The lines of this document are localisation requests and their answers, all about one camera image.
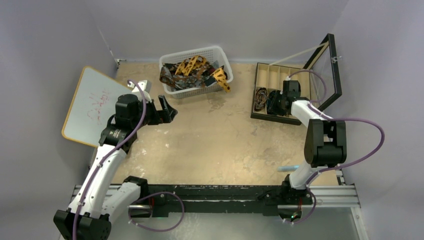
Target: wall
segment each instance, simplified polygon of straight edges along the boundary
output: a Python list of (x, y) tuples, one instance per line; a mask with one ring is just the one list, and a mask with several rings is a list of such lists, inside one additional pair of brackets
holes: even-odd
[(83, 0), (0, 1), (0, 235), (57, 239), (93, 148), (61, 135), (85, 65), (115, 62)]
[(230, 60), (256, 63), (319, 44), (348, 0), (86, 2), (116, 58), (156, 62), (165, 54), (220, 45)]
[[(422, 239), (424, 228), (424, 2), (350, 0), (334, 30), (343, 95), (327, 111), (382, 125), (386, 141), (344, 169), (355, 183), (370, 239)], [(348, 123), (348, 161), (374, 148), (379, 132)]]

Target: whiteboard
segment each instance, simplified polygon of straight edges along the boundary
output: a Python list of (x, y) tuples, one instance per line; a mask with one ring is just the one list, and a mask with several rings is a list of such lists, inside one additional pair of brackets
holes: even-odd
[(129, 93), (130, 88), (90, 66), (84, 67), (63, 124), (62, 136), (98, 147), (102, 130), (115, 114), (118, 97)]

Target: red handwriting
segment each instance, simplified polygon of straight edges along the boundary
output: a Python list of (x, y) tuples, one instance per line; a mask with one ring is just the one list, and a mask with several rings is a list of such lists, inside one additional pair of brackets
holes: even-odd
[(94, 93), (90, 93), (90, 96), (88, 97), (91, 101), (92, 109), (87, 112), (87, 116), (92, 120), (96, 121), (97, 125), (101, 125), (102, 122), (100, 121), (101, 118), (101, 112), (102, 107), (105, 105), (110, 98), (111, 93), (104, 89), (101, 96), (98, 96)]

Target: basket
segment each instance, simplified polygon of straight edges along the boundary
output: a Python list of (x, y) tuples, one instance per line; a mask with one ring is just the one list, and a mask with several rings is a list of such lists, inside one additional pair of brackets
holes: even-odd
[[(185, 59), (192, 58), (196, 55), (205, 57), (207, 61), (210, 63), (218, 61), (220, 66), (224, 65), (224, 71), (227, 74), (227, 83), (231, 83), (231, 81), (233, 80), (233, 71), (231, 70), (231, 66), (230, 66), (230, 63), (228, 62), (227, 56), (225, 55), (223, 49), (219, 46), (209, 46), (209, 47), (203, 47), (203, 48), (163, 55), (159, 59), (159, 71), (162, 69), (162, 66), (163, 66), (162, 63), (176, 64), (176, 63), (184, 61)], [(171, 95), (175, 99), (182, 99), (182, 98), (195, 96), (199, 94), (215, 92), (215, 91), (219, 91), (223, 89), (216, 82), (214, 82), (212, 85), (208, 87), (192, 87), (192, 88), (176, 90), (176, 91), (172, 91), (171, 87), (166, 85), (165, 83), (162, 83), (162, 84), (163, 84), (163, 89), (165, 90), (165, 93)]]

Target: table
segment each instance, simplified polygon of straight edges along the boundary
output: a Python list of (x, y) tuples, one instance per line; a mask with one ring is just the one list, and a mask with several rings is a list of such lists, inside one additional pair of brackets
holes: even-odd
[[(150, 80), (150, 96), (161, 106), (165, 95), (178, 110), (170, 124), (144, 126), (118, 168), (113, 183), (129, 176), (151, 184), (279, 185), (287, 173), (279, 166), (304, 161), (307, 129), (250, 118), (256, 64), (231, 64), (231, 92), (182, 99), (166, 95), (157, 63), (121, 62), (116, 80)], [(338, 185), (333, 171), (313, 185)]]

